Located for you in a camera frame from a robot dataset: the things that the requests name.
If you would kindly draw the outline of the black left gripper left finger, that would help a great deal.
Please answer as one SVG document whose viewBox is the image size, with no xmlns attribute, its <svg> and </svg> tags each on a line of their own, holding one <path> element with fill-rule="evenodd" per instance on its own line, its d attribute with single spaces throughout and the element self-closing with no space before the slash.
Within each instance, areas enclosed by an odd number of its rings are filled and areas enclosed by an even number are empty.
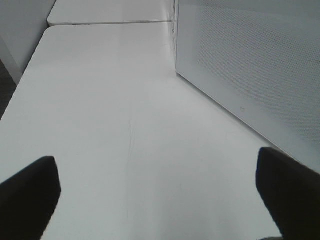
<svg viewBox="0 0 320 240">
<path fill-rule="evenodd" d="M 0 185 L 0 238 L 42 238 L 61 196 L 56 160 L 44 156 Z"/>
</svg>

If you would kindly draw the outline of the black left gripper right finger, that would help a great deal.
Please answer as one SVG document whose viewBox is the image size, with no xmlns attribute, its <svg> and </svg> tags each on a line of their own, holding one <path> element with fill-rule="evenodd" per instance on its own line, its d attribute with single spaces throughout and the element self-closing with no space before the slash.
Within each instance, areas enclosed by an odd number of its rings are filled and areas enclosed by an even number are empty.
<svg viewBox="0 0 320 240">
<path fill-rule="evenodd" d="M 320 238 L 320 175 L 271 147 L 258 152 L 255 185 L 285 240 Z"/>
</svg>

